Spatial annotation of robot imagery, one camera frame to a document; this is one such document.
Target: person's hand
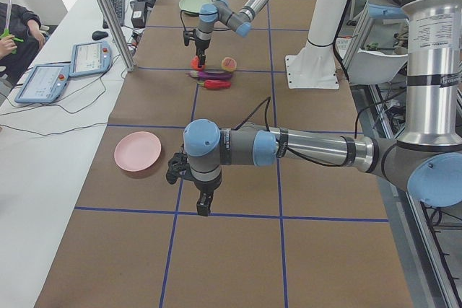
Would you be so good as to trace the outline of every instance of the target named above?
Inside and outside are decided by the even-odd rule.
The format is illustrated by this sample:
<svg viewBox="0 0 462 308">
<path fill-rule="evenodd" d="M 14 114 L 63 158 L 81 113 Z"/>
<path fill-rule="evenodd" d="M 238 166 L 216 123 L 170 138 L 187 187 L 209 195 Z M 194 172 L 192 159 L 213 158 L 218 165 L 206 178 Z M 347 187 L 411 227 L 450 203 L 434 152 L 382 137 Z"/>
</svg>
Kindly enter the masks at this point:
<svg viewBox="0 0 462 308">
<path fill-rule="evenodd" d="M 14 35 L 7 35 L 0 39 L 0 59 L 8 56 L 13 50 L 17 48 L 13 38 Z"/>
<path fill-rule="evenodd" d="M 45 45 L 45 37 L 40 32 L 38 23 L 33 19 L 29 19 L 27 26 L 29 27 L 30 34 L 38 41 L 38 49 L 41 50 L 43 45 Z"/>
</svg>

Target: plate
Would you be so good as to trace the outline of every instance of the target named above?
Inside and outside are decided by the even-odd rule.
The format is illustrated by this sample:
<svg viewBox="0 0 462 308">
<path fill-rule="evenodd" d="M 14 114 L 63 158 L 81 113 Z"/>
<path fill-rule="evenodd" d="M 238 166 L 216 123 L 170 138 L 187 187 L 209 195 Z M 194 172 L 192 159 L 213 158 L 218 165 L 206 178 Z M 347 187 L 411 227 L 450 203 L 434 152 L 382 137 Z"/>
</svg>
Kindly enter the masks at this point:
<svg viewBox="0 0 462 308">
<path fill-rule="evenodd" d="M 180 9 L 186 11 L 187 14 L 197 16 L 201 11 L 202 5 L 210 4 L 212 0 L 180 0 Z"/>
<path fill-rule="evenodd" d="M 157 136 L 147 131 L 138 131 L 120 140 L 115 147 L 114 160 L 122 170 L 142 171 L 156 162 L 160 150 Z"/>
</svg>

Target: red chili pepper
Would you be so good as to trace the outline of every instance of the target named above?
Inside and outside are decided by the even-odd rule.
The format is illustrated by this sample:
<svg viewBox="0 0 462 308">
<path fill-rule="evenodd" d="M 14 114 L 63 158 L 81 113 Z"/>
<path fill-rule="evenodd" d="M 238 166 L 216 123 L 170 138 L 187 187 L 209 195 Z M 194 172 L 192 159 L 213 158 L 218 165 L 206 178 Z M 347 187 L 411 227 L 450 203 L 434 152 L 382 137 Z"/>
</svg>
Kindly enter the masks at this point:
<svg viewBox="0 0 462 308">
<path fill-rule="evenodd" d="M 231 87 L 231 82 L 229 81 L 220 81 L 220 80 L 214 80 L 214 79 L 207 79 L 206 81 L 197 82 L 197 84 L 205 87 L 206 89 L 213 89 L 213 90 L 226 89 L 226 88 Z"/>
</svg>

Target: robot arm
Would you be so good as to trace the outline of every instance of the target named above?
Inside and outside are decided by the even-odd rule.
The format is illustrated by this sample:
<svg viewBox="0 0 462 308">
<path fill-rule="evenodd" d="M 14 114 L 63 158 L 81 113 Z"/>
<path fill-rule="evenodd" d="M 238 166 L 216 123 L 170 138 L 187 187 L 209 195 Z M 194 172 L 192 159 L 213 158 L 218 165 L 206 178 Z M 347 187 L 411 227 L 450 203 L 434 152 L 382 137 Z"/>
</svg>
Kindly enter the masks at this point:
<svg viewBox="0 0 462 308">
<path fill-rule="evenodd" d="M 199 14 L 198 27 L 183 33 L 186 46 L 191 40 L 196 44 L 199 67 L 205 64 L 205 50 L 210 46 L 215 22 L 220 21 L 244 38 L 252 28 L 250 23 L 267 2 L 268 0 L 248 0 L 238 13 L 231 10 L 226 0 L 215 0 L 211 4 L 203 5 Z"/>
<path fill-rule="evenodd" d="M 201 191 L 199 214 L 210 213 L 214 190 L 222 181 L 221 165 L 264 166 L 282 157 L 353 166 L 385 178 L 432 206 L 462 201 L 462 138 L 455 127 L 462 0 L 370 3 L 372 16 L 405 13 L 409 18 L 406 130 L 396 140 L 353 140 L 258 126 L 220 130 L 210 120 L 195 120 L 185 129 L 186 153 L 169 163 L 167 180 L 172 184 L 178 177 L 194 181 Z"/>
</svg>

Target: white desk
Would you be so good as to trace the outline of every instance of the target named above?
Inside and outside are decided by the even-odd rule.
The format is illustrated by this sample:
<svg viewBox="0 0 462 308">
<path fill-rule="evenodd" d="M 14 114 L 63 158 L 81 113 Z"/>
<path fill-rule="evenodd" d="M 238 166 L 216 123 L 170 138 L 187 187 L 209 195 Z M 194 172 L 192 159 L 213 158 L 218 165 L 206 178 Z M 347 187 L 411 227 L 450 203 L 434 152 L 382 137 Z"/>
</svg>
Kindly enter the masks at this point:
<svg viewBox="0 0 462 308">
<path fill-rule="evenodd" d="M 78 0 L 32 64 L 70 61 L 72 45 L 92 41 L 93 31 L 102 29 L 102 20 L 96 0 Z M 123 31 L 128 38 L 131 31 Z M 112 44 L 111 36 L 106 40 Z M 113 56 L 117 54 L 113 46 Z M 103 77 L 106 93 L 75 115 L 58 107 L 41 107 L 0 116 L 0 123 L 41 133 L 104 123 L 121 90 L 124 69 L 119 58 Z M 72 80 L 64 96 L 95 78 Z M 77 110 L 101 91 L 102 84 L 95 82 L 60 104 Z M 5 101 L 0 114 L 15 110 Z M 104 130 L 105 126 L 96 126 L 46 137 L 5 127 L 0 132 L 0 307 L 34 306 Z"/>
</svg>

